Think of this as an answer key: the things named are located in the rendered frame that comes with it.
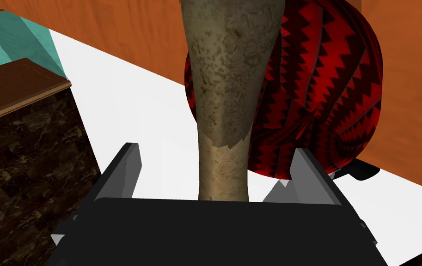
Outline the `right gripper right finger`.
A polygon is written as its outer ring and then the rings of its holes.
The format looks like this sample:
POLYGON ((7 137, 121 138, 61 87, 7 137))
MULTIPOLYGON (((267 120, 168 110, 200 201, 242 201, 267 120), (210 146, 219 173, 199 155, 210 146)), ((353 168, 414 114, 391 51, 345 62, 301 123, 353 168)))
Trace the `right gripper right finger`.
POLYGON ((294 152, 291 180, 279 180, 263 202, 341 205, 332 180, 308 149, 294 152))

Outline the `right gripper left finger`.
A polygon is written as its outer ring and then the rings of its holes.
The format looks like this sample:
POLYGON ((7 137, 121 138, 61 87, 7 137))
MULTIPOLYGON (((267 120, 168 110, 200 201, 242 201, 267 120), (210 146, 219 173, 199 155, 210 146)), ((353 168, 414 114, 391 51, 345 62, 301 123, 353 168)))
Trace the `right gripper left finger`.
POLYGON ((127 142, 94 186, 94 200, 132 198, 141 172, 139 145, 127 142))

